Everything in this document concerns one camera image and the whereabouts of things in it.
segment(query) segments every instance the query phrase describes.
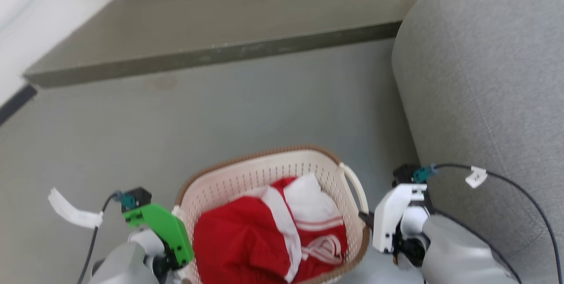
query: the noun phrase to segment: cable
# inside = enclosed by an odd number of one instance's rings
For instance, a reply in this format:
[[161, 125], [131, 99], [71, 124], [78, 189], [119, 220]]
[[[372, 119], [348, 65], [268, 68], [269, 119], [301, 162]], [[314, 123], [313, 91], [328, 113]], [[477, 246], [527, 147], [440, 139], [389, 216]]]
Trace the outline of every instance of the cable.
[[[110, 197], [104, 202], [104, 206], [102, 206], [102, 212], [105, 212], [110, 200], [116, 199], [119, 197], [119, 192], [114, 192], [111, 194]], [[88, 250], [88, 255], [86, 256], [86, 261], [84, 262], [84, 267], [82, 268], [82, 272], [80, 273], [80, 277], [78, 278], [77, 284], [81, 284], [82, 280], [84, 280], [84, 275], [86, 274], [86, 270], [88, 269], [88, 264], [90, 264], [90, 258], [92, 257], [92, 251], [94, 250], [94, 242], [96, 242], [96, 235], [98, 234], [98, 227], [94, 228], [94, 232], [92, 234], [92, 241], [90, 242], [90, 250]]]
[[[439, 168], [445, 168], [445, 167], [453, 167], [453, 168], [462, 168], [464, 170], [472, 170], [471, 166], [454, 164], [454, 163], [439, 164], [439, 165], [435, 166], [434, 168], [436, 170], [438, 170]], [[562, 266], [560, 265], [560, 253], [558, 253], [558, 244], [556, 244], [556, 237], [554, 236], [554, 231], [552, 231], [552, 227], [550, 226], [550, 222], [548, 222], [548, 218], [546, 218], [546, 214], [544, 214], [544, 211], [542, 211], [542, 209], [540, 208], [540, 206], [538, 205], [536, 200], [534, 200], [534, 198], [532, 198], [532, 196], [526, 190], [524, 190], [524, 188], [519, 186], [517, 183], [513, 182], [509, 178], [501, 176], [500, 174], [490, 172], [489, 170], [486, 170], [486, 173], [488, 175], [491, 175], [495, 178], [498, 178], [498, 179], [508, 183], [509, 185], [517, 188], [517, 190], [519, 190], [523, 195], [525, 195], [528, 198], [528, 200], [530, 200], [530, 202], [534, 205], [534, 207], [538, 210], [538, 213], [540, 214], [540, 216], [544, 220], [544, 224], [546, 225], [546, 228], [548, 229], [548, 234], [550, 234], [550, 240], [552, 241], [552, 247], [554, 248], [554, 257], [556, 259], [556, 271], [558, 272], [558, 283], [563, 284], [563, 282], [562, 282]]]
[[471, 234], [474, 234], [474, 236], [477, 236], [480, 240], [482, 240], [483, 242], [485, 242], [493, 252], [495, 252], [495, 254], [497, 254], [497, 256], [499, 256], [499, 258], [501, 259], [501, 261], [507, 266], [507, 268], [509, 268], [509, 270], [513, 273], [513, 276], [515, 276], [515, 279], [517, 280], [517, 282], [519, 282], [519, 284], [521, 283], [521, 278], [519, 277], [519, 275], [517, 274], [517, 272], [515, 271], [515, 269], [513, 268], [513, 266], [511, 266], [511, 264], [509, 264], [509, 262], [506, 260], [506, 258], [504, 258], [504, 256], [501, 254], [501, 252], [499, 252], [498, 249], [496, 249], [490, 242], [488, 242], [488, 240], [486, 240], [483, 236], [480, 236], [479, 233], [477, 233], [476, 231], [472, 230], [467, 224], [461, 222], [460, 220], [454, 218], [453, 216], [447, 214], [446, 212], [439, 210], [437, 208], [433, 208], [433, 210], [435, 210], [435, 212], [437, 214], [440, 214], [441, 216], [444, 216], [446, 218], [449, 218], [450, 220], [452, 220], [453, 222], [456, 222], [457, 224], [461, 225], [464, 229], [468, 230], [469, 232], [471, 232]]

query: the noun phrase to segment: white plastic basket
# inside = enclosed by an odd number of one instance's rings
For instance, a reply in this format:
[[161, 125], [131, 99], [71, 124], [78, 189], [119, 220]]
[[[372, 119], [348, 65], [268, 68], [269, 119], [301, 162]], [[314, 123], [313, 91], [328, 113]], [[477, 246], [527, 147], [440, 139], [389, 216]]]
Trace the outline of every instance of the white plastic basket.
[[[241, 192], [270, 185], [280, 178], [309, 172], [315, 174], [322, 190], [334, 200], [343, 215], [349, 248], [342, 266], [300, 283], [333, 283], [361, 261], [370, 236], [369, 228], [358, 218], [359, 210], [347, 178], [355, 189], [363, 212], [368, 212], [368, 203], [354, 172], [322, 148], [311, 145], [293, 146], [244, 156], [202, 170], [182, 187], [174, 212], [184, 222], [192, 242], [194, 226], [202, 213], [223, 206]], [[202, 284], [196, 260], [179, 273], [186, 278], [185, 283]]]

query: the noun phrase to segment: white object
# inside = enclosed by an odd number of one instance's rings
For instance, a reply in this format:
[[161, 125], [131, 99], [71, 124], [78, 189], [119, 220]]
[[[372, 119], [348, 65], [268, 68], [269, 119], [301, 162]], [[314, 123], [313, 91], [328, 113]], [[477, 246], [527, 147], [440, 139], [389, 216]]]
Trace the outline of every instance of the white object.
[[290, 266], [284, 279], [286, 282], [291, 283], [298, 273], [300, 260], [302, 260], [302, 246], [296, 224], [294, 224], [294, 220], [292, 219], [292, 213], [290, 213], [290, 208], [288, 208], [289, 203], [286, 203], [280, 192], [272, 186], [252, 188], [252, 190], [237, 195], [234, 199], [243, 196], [259, 198], [272, 213], [276, 228], [280, 234], [284, 236], [284, 244], [286, 244], [286, 250], [290, 258]]
[[425, 208], [421, 206], [407, 207], [399, 224], [401, 234], [407, 238], [421, 234], [427, 218], [429, 218], [429, 212]]
[[76, 209], [56, 188], [51, 189], [48, 200], [55, 212], [71, 224], [90, 229], [102, 224], [103, 212], [95, 213]]
[[[345, 256], [347, 263], [361, 253], [365, 228], [364, 222], [358, 218], [359, 209], [347, 178], [357, 192], [360, 207], [368, 210], [368, 203], [354, 172], [316, 150], [275, 152], [205, 172], [196, 177], [184, 194], [179, 196], [182, 201], [177, 213], [183, 215], [182, 221], [185, 222], [189, 240], [193, 241], [194, 226], [203, 212], [223, 206], [238, 194], [268, 186], [280, 178], [301, 176], [310, 172], [343, 216], [349, 245]], [[195, 262], [191, 262], [182, 272], [178, 272], [178, 275], [191, 278], [193, 284], [201, 284]], [[336, 276], [325, 283], [336, 282], [340, 277]]]
[[135, 230], [129, 235], [127, 241], [137, 242], [145, 250], [145, 255], [162, 256], [165, 254], [165, 245], [151, 229]]
[[483, 182], [486, 181], [488, 174], [486, 170], [483, 168], [473, 166], [471, 168], [472, 174], [466, 178], [466, 182], [470, 187], [477, 188], [478, 186], [482, 185]]
[[286, 186], [284, 197], [300, 230], [319, 231], [344, 224], [337, 205], [322, 192], [313, 173], [300, 176]]
[[175, 205], [173, 207], [171, 214], [173, 214], [173, 216], [175, 216], [176, 218], [179, 218], [180, 220], [182, 220], [182, 217], [184, 216], [182, 209], [180, 209], [180, 206], [178, 206], [178, 205]]
[[400, 184], [389, 191], [374, 210], [372, 246], [378, 252], [392, 252], [395, 227], [412, 201], [423, 201], [426, 184]]

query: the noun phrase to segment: gray floor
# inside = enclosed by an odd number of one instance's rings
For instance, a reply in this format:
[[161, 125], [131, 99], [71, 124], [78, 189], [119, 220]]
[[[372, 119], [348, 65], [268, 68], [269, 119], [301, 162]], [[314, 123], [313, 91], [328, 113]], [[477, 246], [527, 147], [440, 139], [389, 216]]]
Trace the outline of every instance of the gray floor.
[[[417, 156], [393, 74], [393, 40], [42, 91], [0, 128], [0, 273], [4, 283], [73, 283], [91, 230], [59, 218], [57, 187], [99, 210], [143, 186], [172, 208], [199, 169], [310, 142], [350, 165], [374, 207], [391, 171]], [[93, 258], [126, 239], [111, 205]], [[370, 250], [347, 283], [420, 283]]]

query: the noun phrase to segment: concrete floor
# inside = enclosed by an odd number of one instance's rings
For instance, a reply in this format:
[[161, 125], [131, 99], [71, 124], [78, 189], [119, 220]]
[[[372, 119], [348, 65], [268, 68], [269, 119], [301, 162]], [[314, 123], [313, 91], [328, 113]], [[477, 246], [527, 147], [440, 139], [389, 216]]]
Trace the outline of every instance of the concrete floor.
[[[131, 63], [139, 59], [147, 59], [142, 66], [155, 73], [153, 66], [167, 66], [159, 63], [165, 55], [401, 21], [416, 1], [114, 0], [26, 75], [41, 87], [54, 87], [68, 84], [65, 79], [100, 80], [101, 72], [85, 70], [105, 63], [114, 65], [114, 75], [143, 74]], [[217, 63], [209, 54], [201, 57]], [[182, 58], [164, 61], [178, 64], [174, 69], [190, 67]], [[78, 77], [61, 77], [60, 71]]]
[[[393, 40], [40, 91], [0, 128], [2, 282], [73, 283], [91, 230], [48, 205], [52, 187], [83, 210], [143, 186], [172, 208], [203, 167], [301, 143], [336, 152], [374, 207], [392, 170], [417, 162], [391, 70]], [[93, 260], [129, 233], [104, 216]], [[346, 283], [422, 283], [369, 250]]]

